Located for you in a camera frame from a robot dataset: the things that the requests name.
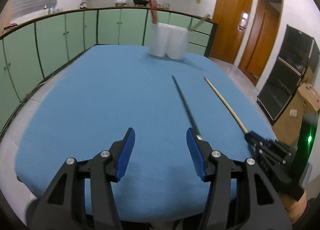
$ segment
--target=table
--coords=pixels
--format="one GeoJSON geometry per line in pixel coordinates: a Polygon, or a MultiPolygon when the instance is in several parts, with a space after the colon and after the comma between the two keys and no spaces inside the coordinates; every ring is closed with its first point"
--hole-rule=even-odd
{"type": "MultiPolygon", "coordinates": [[[[204,76],[248,130],[274,137],[255,107],[212,61],[192,53],[182,61],[156,58],[147,50],[97,45],[70,66],[20,142],[15,171],[30,191],[42,195],[67,158],[91,159],[132,127],[136,141],[126,174],[112,184],[120,219],[169,221],[203,212],[210,183],[196,175],[186,143],[190,124],[171,75],[213,149],[240,161],[252,155],[204,76]]],[[[88,181],[85,192],[91,213],[88,181]]],[[[235,194],[233,182],[231,197],[235,194]]]]}

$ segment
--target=pot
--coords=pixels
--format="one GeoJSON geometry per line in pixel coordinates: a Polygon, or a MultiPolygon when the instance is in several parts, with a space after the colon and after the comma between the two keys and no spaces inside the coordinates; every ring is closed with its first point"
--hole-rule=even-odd
{"type": "Polygon", "coordinates": [[[135,5],[142,5],[142,6],[146,6],[148,4],[147,0],[133,0],[133,3],[135,5]]]}
{"type": "Polygon", "coordinates": [[[116,0],[116,6],[126,6],[128,0],[116,0]]]}

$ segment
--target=brown door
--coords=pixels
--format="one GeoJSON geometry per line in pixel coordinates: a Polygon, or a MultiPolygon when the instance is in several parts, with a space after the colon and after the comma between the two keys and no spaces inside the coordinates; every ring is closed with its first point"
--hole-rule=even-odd
{"type": "Polygon", "coordinates": [[[239,28],[241,17],[249,15],[251,5],[252,0],[217,0],[212,21],[218,28],[210,57],[233,64],[245,32],[239,28]]]}
{"type": "Polygon", "coordinates": [[[265,12],[256,46],[246,71],[260,77],[271,54],[278,32],[280,13],[269,3],[265,3],[265,12]]]}

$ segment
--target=tiled floor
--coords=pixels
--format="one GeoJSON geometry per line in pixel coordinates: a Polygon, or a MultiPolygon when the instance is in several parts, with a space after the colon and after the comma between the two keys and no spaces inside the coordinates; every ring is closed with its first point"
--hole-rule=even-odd
{"type": "MultiPolygon", "coordinates": [[[[267,118],[256,103],[258,90],[253,86],[249,79],[235,66],[217,60],[211,60],[224,71],[227,76],[238,86],[238,88],[247,96],[250,102],[258,109],[261,116],[270,126],[267,118]]],[[[37,111],[40,104],[45,99],[49,91],[62,78],[68,67],[52,77],[46,84],[31,97],[31,99],[22,107],[15,119],[9,126],[3,140],[0,144],[0,188],[8,203],[15,211],[17,216],[25,223],[25,211],[30,202],[35,198],[28,188],[16,178],[14,172],[14,161],[16,152],[19,148],[20,139],[28,126],[31,118],[37,111]]],[[[154,222],[153,226],[158,230],[171,230],[172,222],[154,222]]]]}

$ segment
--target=green cabinet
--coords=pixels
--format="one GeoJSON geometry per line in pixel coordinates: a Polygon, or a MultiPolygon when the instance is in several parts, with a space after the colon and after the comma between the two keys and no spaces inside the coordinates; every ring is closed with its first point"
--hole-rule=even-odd
{"type": "Polygon", "coordinates": [[[84,48],[97,43],[97,10],[84,11],[84,48]]]}
{"type": "Polygon", "coordinates": [[[119,45],[142,45],[147,17],[146,9],[122,9],[119,45]]]}
{"type": "Polygon", "coordinates": [[[36,37],[44,77],[47,77],[68,62],[65,16],[37,21],[36,37]]]}
{"type": "MultiPolygon", "coordinates": [[[[200,19],[192,18],[191,26],[194,26],[198,22],[200,22],[200,19]]],[[[209,22],[203,22],[200,26],[198,26],[195,31],[210,35],[212,30],[213,24],[209,22]]]]}
{"type": "Polygon", "coordinates": [[[66,16],[66,37],[69,60],[84,51],[83,12],[68,13],[66,16]]]}
{"type": "Polygon", "coordinates": [[[99,10],[98,44],[119,43],[120,13],[121,9],[99,10]]]}
{"type": "Polygon", "coordinates": [[[205,46],[195,45],[195,44],[191,44],[191,43],[188,43],[188,45],[187,45],[187,52],[188,53],[196,53],[199,55],[204,55],[205,50],[206,50],[205,46]]]}
{"type": "Polygon", "coordinates": [[[191,23],[191,17],[185,16],[185,15],[180,15],[180,14],[175,14],[175,13],[170,13],[170,17],[169,17],[169,24],[170,25],[189,28],[190,23],[191,23]]]}
{"type": "Polygon", "coordinates": [[[98,44],[142,45],[146,17],[146,9],[100,10],[98,44]]]}
{"type": "Polygon", "coordinates": [[[206,47],[209,37],[209,35],[193,31],[189,37],[189,42],[206,47]]]}
{"type": "Polygon", "coordinates": [[[22,100],[44,78],[38,59],[35,24],[16,30],[3,41],[12,82],[22,100]]]}
{"type": "MultiPolygon", "coordinates": [[[[169,22],[169,12],[158,11],[158,22],[168,24],[169,22]]],[[[147,24],[146,24],[146,32],[144,35],[144,44],[145,46],[150,46],[153,42],[153,32],[151,30],[152,22],[151,22],[151,11],[148,10],[147,24]]]]}
{"type": "Polygon", "coordinates": [[[0,131],[19,105],[19,99],[10,80],[4,59],[3,41],[0,40],[0,131]]]}

